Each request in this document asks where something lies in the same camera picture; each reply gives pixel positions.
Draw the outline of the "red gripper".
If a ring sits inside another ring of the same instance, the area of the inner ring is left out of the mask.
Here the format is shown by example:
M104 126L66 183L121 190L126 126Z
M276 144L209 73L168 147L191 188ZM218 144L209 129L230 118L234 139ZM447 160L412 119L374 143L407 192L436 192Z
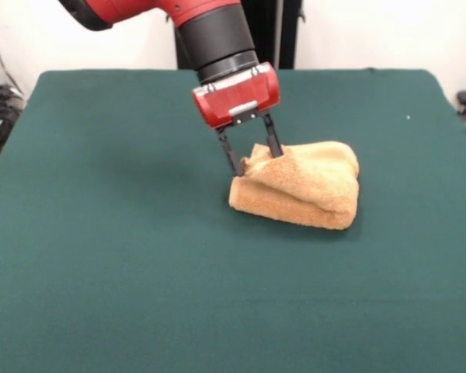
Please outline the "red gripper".
M216 134L234 176L244 175L244 166L233 151L226 130L222 127L240 122L239 117L247 112L265 111L280 101L280 86L276 70L268 62L216 82L196 87L193 100L205 123L217 129ZM273 118L263 115L267 132L267 144L274 158L283 155Z

